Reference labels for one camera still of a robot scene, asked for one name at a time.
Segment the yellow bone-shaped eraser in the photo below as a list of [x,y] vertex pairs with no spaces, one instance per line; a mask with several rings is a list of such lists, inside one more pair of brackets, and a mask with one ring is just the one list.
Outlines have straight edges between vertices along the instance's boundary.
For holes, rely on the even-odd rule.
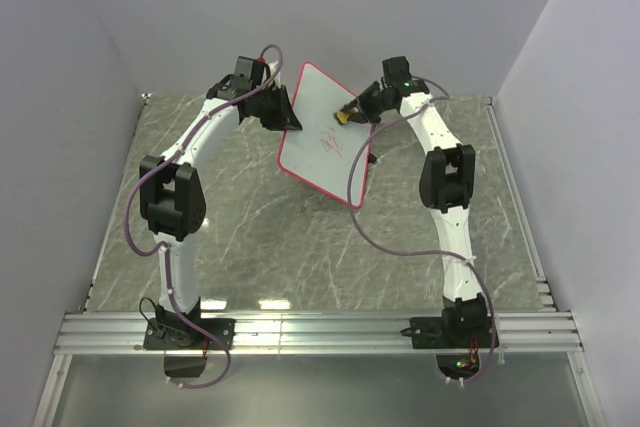
[[334,118],[340,125],[345,125],[349,122],[349,118],[351,117],[350,111],[338,111],[334,114]]

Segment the pink framed whiteboard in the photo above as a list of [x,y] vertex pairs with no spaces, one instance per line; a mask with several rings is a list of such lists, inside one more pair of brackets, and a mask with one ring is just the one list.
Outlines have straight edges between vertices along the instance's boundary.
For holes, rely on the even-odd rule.
[[300,131],[283,134],[277,155],[286,173],[324,194],[359,208],[363,204],[369,149],[357,152],[371,135],[371,124],[340,125],[334,113],[355,95],[311,62],[302,65],[292,108]]

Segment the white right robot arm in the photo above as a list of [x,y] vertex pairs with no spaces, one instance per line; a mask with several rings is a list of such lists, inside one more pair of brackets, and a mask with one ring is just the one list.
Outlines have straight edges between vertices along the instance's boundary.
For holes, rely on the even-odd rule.
[[377,124],[395,110],[407,121],[425,159],[418,190],[438,234],[444,270],[441,333],[461,347],[489,331],[488,295],[474,274],[469,234],[470,202],[474,193],[476,153],[462,143],[434,105],[428,82],[412,75],[406,57],[382,61],[383,76],[334,113],[341,125]]

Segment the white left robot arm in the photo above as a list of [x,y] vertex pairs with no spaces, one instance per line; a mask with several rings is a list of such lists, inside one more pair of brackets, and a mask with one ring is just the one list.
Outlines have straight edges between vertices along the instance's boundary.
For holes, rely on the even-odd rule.
[[235,70],[214,84],[200,112],[175,143],[139,166],[140,215],[159,245],[159,316],[175,316],[166,335],[180,349],[196,346],[203,326],[194,318],[200,307],[194,255],[195,233],[206,216],[199,171],[221,142],[243,120],[254,117],[269,131],[301,131],[279,67],[259,56],[240,56]]

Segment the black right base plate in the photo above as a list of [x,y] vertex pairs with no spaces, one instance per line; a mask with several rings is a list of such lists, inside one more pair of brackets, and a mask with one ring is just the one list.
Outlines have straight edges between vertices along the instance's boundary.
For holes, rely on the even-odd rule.
[[473,340],[477,341],[479,348],[500,345],[489,317],[469,326],[454,325],[443,317],[412,317],[409,326],[402,329],[400,334],[410,338],[412,348],[416,350],[466,349],[471,347]]

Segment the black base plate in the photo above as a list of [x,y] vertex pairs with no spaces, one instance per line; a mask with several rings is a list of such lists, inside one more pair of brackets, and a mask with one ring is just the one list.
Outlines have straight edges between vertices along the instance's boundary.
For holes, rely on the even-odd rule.
[[222,350],[232,347],[236,321],[231,318],[197,319],[196,324],[209,334],[215,336],[220,343],[211,340],[200,331],[176,319],[171,324],[160,323],[152,318],[146,328],[143,349],[151,351],[173,350]]
[[466,349],[471,347],[473,340],[477,341],[479,348],[500,345],[489,317],[469,326],[454,325],[443,317],[412,317],[409,326],[402,329],[400,334],[410,338],[412,348],[416,350]]

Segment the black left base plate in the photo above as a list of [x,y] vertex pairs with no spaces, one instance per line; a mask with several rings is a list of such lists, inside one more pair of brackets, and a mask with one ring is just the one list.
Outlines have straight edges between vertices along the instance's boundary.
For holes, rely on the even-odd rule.
[[222,350],[232,347],[236,321],[231,318],[197,319],[196,324],[209,334],[215,336],[220,343],[211,340],[200,331],[176,319],[171,324],[160,323],[152,318],[146,328],[143,349],[151,351],[173,350]]

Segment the aluminium front rail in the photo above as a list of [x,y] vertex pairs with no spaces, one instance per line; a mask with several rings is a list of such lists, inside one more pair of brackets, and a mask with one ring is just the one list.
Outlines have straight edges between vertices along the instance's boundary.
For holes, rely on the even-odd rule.
[[[433,327],[414,323],[416,313],[401,311],[232,312],[234,355],[384,355],[454,353]],[[580,352],[583,343],[568,312],[501,313],[498,352]],[[65,316],[56,355],[151,355],[145,321],[135,313]]]

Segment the aluminium rail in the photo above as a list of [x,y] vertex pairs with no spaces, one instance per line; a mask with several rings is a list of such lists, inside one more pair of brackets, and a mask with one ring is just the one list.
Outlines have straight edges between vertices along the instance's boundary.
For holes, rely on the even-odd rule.
[[[513,202],[518,212],[518,218],[521,224],[523,236],[527,243],[529,257],[534,267],[536,276],[536,286],[539,290],[539,297],[543,303],[542,312],[544,313],[566,313],[569,315],[572,321],[575,321],[570,311],[562,311],[553,297],[551,287],[548,283],[546,274],[542,263],[540,261],[539,254],[535,245],[532,231],[528,222],[528,218],[524,209],[524,204],[521,199],[520,192],[518,190],[516,179],[509,162],[505,143],[502,138],[502,134],[499,130],[497,117],[494,109],[494,98],[484,97],[483,102],[488,109],[488,116],[492,125],[493,133],[498,144],[501,161],[505,170],[505,175],[508,179],[510,192],[512,194]],[[581,340],[578,340],[578,350],[568,351],[566,353],[567,365],[570,372],[570,386],[575,388],[577,399],[575,402],[578,404],[579,411],[584,414],[587,426],[606,426],[607,422],[602,410],[602,405],[598,394],[596,392],[595,384],[590,376],[590,371],[587,366],[586,356],[584,354],[584,346]]]
[[[416,313],[401,311],[232,312],[234,355],[384,355],[454,353],[433,327],[414,323]],[[568,312],[501,313],[498,352],[580,352],[583,343]],[[56,355],[151,355],[145,321],[135,313],[65,316]]]

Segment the aluminium right side rail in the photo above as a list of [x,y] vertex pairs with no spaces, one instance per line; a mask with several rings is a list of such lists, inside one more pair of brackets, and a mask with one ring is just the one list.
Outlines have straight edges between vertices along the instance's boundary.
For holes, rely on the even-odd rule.
[[[508,179],[510,192],[512,194],[513,202],[518,212],[518,218],[521,224],[523,236],[527,243],[529,257],[534,267],[536,276],[536,286],[539,290],[539,297],[543,303],[542,312],[544,313],[566,313],[569,315],[572,321],[575,321],[570,311],[562,311],[553,297],[551,287],[548,283],[546,274],[542,263],[540,261],[539,254],[535,245],[532,231],[528,222],[528,218],[524,209],[524,204],[521,199],[520,192],[518,190],[516,179],[509,162],[505,143],[502,138],[502,134],[499,130],[497,117],[494,109],[494,98],[484,97],[483,102],[488,109],[488,116],[492,125],[493,133],[498,144],[501,161],[505,170],[505,175]],[[570,372],[570,386],[575,388],[577,399],[575,402],[578,404],[579,411],[584,414],[587,426],[606,426],[607,422],[602,410],[602,405],[598,394],[596,392],[595,384],[590,376],[590,371],[587,366],[586,356],[584,354],[584,346],[581,340],[578,340],[578,350],[568,351],[566,353],[567,365]]]

